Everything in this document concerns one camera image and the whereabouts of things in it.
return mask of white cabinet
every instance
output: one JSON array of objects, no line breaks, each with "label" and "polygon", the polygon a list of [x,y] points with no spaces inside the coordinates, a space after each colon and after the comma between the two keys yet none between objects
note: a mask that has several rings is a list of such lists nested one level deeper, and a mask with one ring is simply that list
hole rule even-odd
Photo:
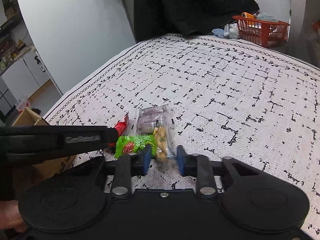
[{"label": "white cabinet", "polygon": [[6,116],[7,113],[14,107],[16,103],[15,97],[12,95],[11,91],[8,89],[7,85],[0,76],[0,111]]},{"label": "white cabinet", "polygon": [[42,86],[50,78],[49,78],[49,75],[47,74],[46,68],[41,63],[38,64],[35,57],[38,58],[37,54],[34,53],[33,51],[30,51],[23,56],[23,59],[26,62],[32,75],[35,77],[36,81],[38,82],[39,86]]},{"label": "white cabinet", "polygon": [[23,58],[13,63],[1,77],[16,99],[22,95],[29,98],[40,88]]}]

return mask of green snack packet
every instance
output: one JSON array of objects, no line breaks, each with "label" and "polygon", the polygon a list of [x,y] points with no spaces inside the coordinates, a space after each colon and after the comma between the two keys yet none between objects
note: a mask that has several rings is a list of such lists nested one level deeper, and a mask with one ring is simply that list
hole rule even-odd
[{"label": "green snack packet", "polygon": [[115,158],[122,154],[136,153],[142,150],[147,144],[151,145],[151,153],[156,156],[156,146],[153,135],[120,136],[116,145]]}]

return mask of decorative border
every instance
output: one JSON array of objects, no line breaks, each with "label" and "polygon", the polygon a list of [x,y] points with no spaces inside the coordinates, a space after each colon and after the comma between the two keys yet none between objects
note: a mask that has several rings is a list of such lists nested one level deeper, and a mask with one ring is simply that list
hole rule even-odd
[{"label": "decorative border", "polygon": [[[65,103],[65,105],[63,107],[60,108],[60,110],[58,110],[54,116],[52,116],[50,118],[50,120],[48,121],[48,123],[50,123],[58,114],[61,113],[61,111],[63,109],[65,109],[74,99],[76,99],[78,96],[80,96],[81,94],[83,94],[86,90],[88,90],[89,88],[91,88],[94,84],[96,84],[98,81],[100,81],[108,72],[110,72],[112,69],[114,69],[116,66],[118,66],[121,62],[123,62],[125,59],[129,58],[130,56],[132,56],[137,50],[143,48],[144,46],[148,45],[149,43],[151,43],[152,41],[156,40],[157,38],[154,38],[152,40],[149,40],[149,42],[145,43],[143,46],[135,49],[133,52],[131,52],[130,55],[124,57],[123,59],[121,59],[119,62],[117,62],[115,65],[113,65],[111,68],[109,68],[105,73],[103,73],[98,79],[96,79],[92,84],[86,86],[83,90],[81,90],[79,93],[77,93],[73,98],[69,99],[69,101],[67,103]],[[117,59],[115,59],[114,61],[112,61],[110,64],[106,65],[102,70],[100,70],[97,74],[95,74],[92,78],[90,78],[86,83],[82,84],[79,88],[81,88],[83,85],[87,84],[90,80],[92,80],[94,77],[96,77],[98,74],[100,74],[103,70],[105,70],[107,67],[109,67],[112,63],[114,63],[115,61],[117,61],[119,58],[123,57],[124,55],[126,55],[129,51],[131,51],[132,49],[136,48],[137,46],[139,46],[141,44],[137,44],[136,46],[134,46],[133,48],[131,48],[130,50],[128,50],[125,54],[119,56]],[[129,59],[128,62],[131,62],[133,59],[135,59],[137,57],[137,55],[132,58]],[[81,103],[82,99],[85,98],[86,96],[89,96],[93,91],[95,91],[98,87],[101,87],[101,85],[106,82],[107,80],[110,80],[111,78],[113,78],[116,75],[117,71],[121,71],[122,67],[125,65],[126,63],[120,64],[121,67],[118,67],[116,69],[116,71],[111,75],[111,76],[107,76],[106,79],[102,80],[102,82],[100,84],[97,85],[96,88],[94,88],[93,90],[87,92],[86,95],[81,96],[80,100],[78,99],[77,102],[68,110],[66,110],[65,114],[68,114],[72,109],[75,108],[75,106]],[[74,91],[72,91],[67,97],[69,97],[71,94],[73,94],[74,92],[76,92],[79,88],[75,89]],[[63,101],[61,101],[54,109],[52,109],[52,111],[50,113],[48,113],[45,117],[45,119],[54,111],[57,109],[57,107],[63,103]],[[65,115],[61,116],[59,120],[56,121],[56,125],[59,124],[59,121],[64,117]]]},{"label": "decorative border", "polygon": [[[91,88],[93,85],[95,85],[95,84],[96,84],[98,81],[100,81],[108,72],[110,72],[110,71],[111,71],[112,69],[114,69],[116,66],[118,66],[118,65],[120,66],[120,67],[118,67],[118,68],[116,69],[116,71],[115,71],[111,76],[107,76],[106,79],[103,79],[103,80],[101,81],[101,83],[99,83],[99,84],[97,85],[97,87],[95,87],[95,88],[94,88],[93,90],[91,90],[91,91],[88,91],[87,94],[82,95],[82,96],[80,97],[80,99],[78,99],[77,102],[76,102],[75,104],[73,104],[73,106],[72,106],[70,109],[67,109],[67,110],[66,110],[66,113],[65,113],[65,114],[68,114],[72,109],[75,108],[75,106],[76,106],[77,104],[80,104],[80,103],[81,103],[81,101],[82,101],[82,99],[83,99],[84,97],[89,96],[92,92],[94,92],[95,90],[97,90],[98,87],[101,87],[101,85],[102,85],[104,82],[106,82],[106,81],[110,80],[111,78],[113,78],[113,77],[116,75],[116,72],[120,72],[121,69],[122,69],[122,67],[127,64],[127,63],[122,63],[124,60],[126,60],[127,58],[129,58],[130,56],[132,56],[136,51],[142,49],[143,47],[145,47],[146,45],[148,45],[149,43],[151,43],[151,42],[153,42],[154,40],[157,40],[157,39],[158,39],[159,41],[157,41],[156,43],[154,43],[152,46],[154,46],[155,44],[159,43],[160,40],[166,40],[166,41],[168,41],[168,42],[175,42],[175,43],[177,43],[177,42],[184,42],[184,43],[190,44],[190,45],[203,45],[203,46],[207,46],[209,49],[210,49],[210,48],[214,48],[214,49],[217,49],[217,50],[223,49],[225,52],[228,52],[228,51],[230,51],[230,52],[236,52],[236,53],[238,53],[240,56],[244,56],[244,57],[247,57],[247,58],[254,58],[255,60],[263,60],[264,62],[269,63],[271,66],[283,67],[283,68],[285,68],[285,70],[291,70],[291,68],[290,68],[289,66],[277,65],[277,64],[275,64],[272,60],[269,60],[269,61],[268,61],[268,60],[265,58],[265,56],[266,56],[266,57],[274,58],[275,60],[279,60],[279,61],[281,61],[281,62],[287,63],[287,64],[289,64],[289,65],[292,65],[292,66],[293,66],[293,67],[292,67],[292,70],[295,70],[295,71],[303,74],[304,76],[309,76],[309,74],[308,74],[307,72],[305,72],[305,71],[304,71],[304,73],[302,73],[302,72],[299,71],[299,69],[297,69],[297,68],[295,68],[295,67],[299,67],[299,68],[301,68],[301,69],[303,69],[303,70],[307,70],[308,72],[316,75],[317,77],[320,77],[320,74],[319,74],[319,73],[314,72],[313,70],[311,70],[311,69],[309,69],[309,68],[307,68],[307,67],[303,67],[303,66],[294,64],[294,63],[292,63],[292,62],[290,62],[290,61],[287,61],[287,60],[285,60],[285,59],[282,59],[282,58],[280,58],[280,57],[277,57],[277,56],[274,56],[274,55],[272,55],[272,54],[263,52],[263,51],[261,51],[261,50],[257,50],[257,49],[250,48],[250,47],[248,47],[248,46],[243,46],[243,45],[234,44],[234,43],[229,43],[229,42],[220,41],[220,40],[212,40],[212,39],[209,39],[209,38],[203,38],[203,37],[201,37],[201,36],[191,37],[191,39],[211,41],[211,42],[215,42],[215,43],[219,43],[219,44],[223,44],[223,45],[234,46],[234,47],[237,47],[237,48],[240,48],[240,49],[251,50],[251,51],[260,53],[260,54],[262,54],[263,56],[262,56],[261,58],[260,58],[258,55],[252,56],[252,55],[250,55],[250,54],[248,54],[248,53],[245,53],[244,51],[238,51],[238,49],[236,49],[236,48],[233,48],[233,49],[227,48],[227,49],[226,49],[226,48],[217,47],[217,46],[215,46],[215,45],[213,45],[213,44],[210,45],[210,44],[205,43],[205,42],[204,42],[204,43],[192,42],[192,41],[186,40],[186,39],[171,40],[170,38],[167,38],[167,37],[180,37],[180,38],[184,38],[184,36],[182,36],[182,35],[166,34],[166,35],[164,35],[164,36],[157,37],[157,38],[154,38],[154,39],[152,39],[152,40],[149,40],[147,43],[145,43],[145,44],[143,44],[141,47],[135,49],[135,50],[132,51],[128,56],[122,58],[119,62],[117,62],[117,63],[116,63],[115,65],[113,65],[112,67],[110,67],[105,73],[103,73],[103,75],[101,75],[98,79],[96,79],[92,84],[86,86],[83,90],[81,90],[79,93],[77,93],[75,96],[73,96],[73,98],[69,99],[69,100],[65,103],[65,105],[64,105],[63,107],[61,107],[60,110],[58,110],[58,111],[55,113],[55,115],[50,118],[50,120],[49,120],[48,122],[50,123],[50,122],[51,122],[58,114],[60,114],[61,111],[63,111],[63,109],[65,109],[74,99],[76,99],[76,98],[79,97],[81,94],[83,94],[86,90],[88,90],[88,89]],[[237,42],[238,42],[238,43],[241,43],[241,44],[246,44],[246,45],[249,45],[249,46],[255,46],[255,47],[257,47],[257,48],[260,48],[260,46],[257,46],[257,45],[254,45],[254,44],[247,44],[247,43],[243,43],[243,42],[241,42],[241,41],[237,41]],[[117,59],[115,59],[114,61],[112,61],[110,64],[106,65],[102,70],[100,70],[97,74],[95,74],[93,77],[91,77],[86,83],[82,84],[79,88],[81,88],[83,85],[87,84],[90,80],[92,80],[94,77],[96,77],[98,74],[100,74],[103,70],[105,70],[107,67],[109,67],[112,63],[114,63],[115,61],[117,61],[118,59],[120,59],[121,57],[123,57],[124,55],[126,55],[129,51],[131,51],[132,49],[134,49],[134,48],[136,48],[137,46],[140,46],[140,45],[141,45],[141,43],[138,43],[138,44],[135,45],[133,48],[129,49],[125,54],[117,57]],[[146,48],[142,49],[134,58],[128,59],[128,62],[131,62],[133,59],[137,58],[137,56],[138,56],[139,54],[142,54],[143,50],[145,50]],[[315,81],[319,81],[318,79],[313,78],[313,77],[311,77],[311,76],[310,76],[310,79],[311,79],[311,80],[315,80]],[[77,89],[75,89],[74,91],[72,91],[67,97],[69,97],[71,94],[73,94],[74,92],[76,92],[79,88],[77,88]],[[61,103],[63,103],[63,101],[61,101],[54,109],[52,109],[52,111],[51,111],[49,114],[47,114],[46,117],[49,116],[54,110],[56,110],[57,107],[58,107]],[[65,114],[62,115],[62,116],[60,117],[60,119],[56,121],[56,125],[59,124],[60,120],[65,116]]]}]

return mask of person's hand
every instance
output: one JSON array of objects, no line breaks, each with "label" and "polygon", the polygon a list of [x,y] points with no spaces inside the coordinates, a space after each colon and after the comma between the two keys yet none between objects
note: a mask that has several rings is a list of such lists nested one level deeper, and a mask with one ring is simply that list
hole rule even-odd
[{"label": "person's hand", "polygon": [[0,230],[10,228],[14,228],[19,233],[26,231],[17,200],[0,201]]}]

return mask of snack packet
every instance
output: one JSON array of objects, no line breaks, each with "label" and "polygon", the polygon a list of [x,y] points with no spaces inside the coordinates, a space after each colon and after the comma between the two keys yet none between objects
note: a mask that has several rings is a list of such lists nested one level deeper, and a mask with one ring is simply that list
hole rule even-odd
[{"label": "snack packet", "polygon": [[[126,115],[124,116],[124,121],[117,122],[116,125],[113,127],[118,131],[119,136],[123,135],[123,133],[127,129],[128,122],[129,122],[129,113],[126,113]],[[116,146],[116,143],[109,143],[109,148],[112,148],[114,146]]]},{"label": "snack packet", "polygon": [[154,134],[156,157],[163,163],[166,163],[168,158],[175,158],[175,154],[170,147],[169,130],[171,123],[169,105],[138,109],[136,133]]},{"label": "snack packet", "polygon": [[156,156],[162,163],[166,163],[168,158],[174,157],[171,148],[168,146],[168,129],[166,126],[156,127],[154,130],[156,143]]},{"label": "snack packet", "polygon": [[118,159],[122,154],[136,153],[147,144],[151,145],[151,153],[155,156],[156,146],[153,135],[120,136],[116,145],[115,158]]}]

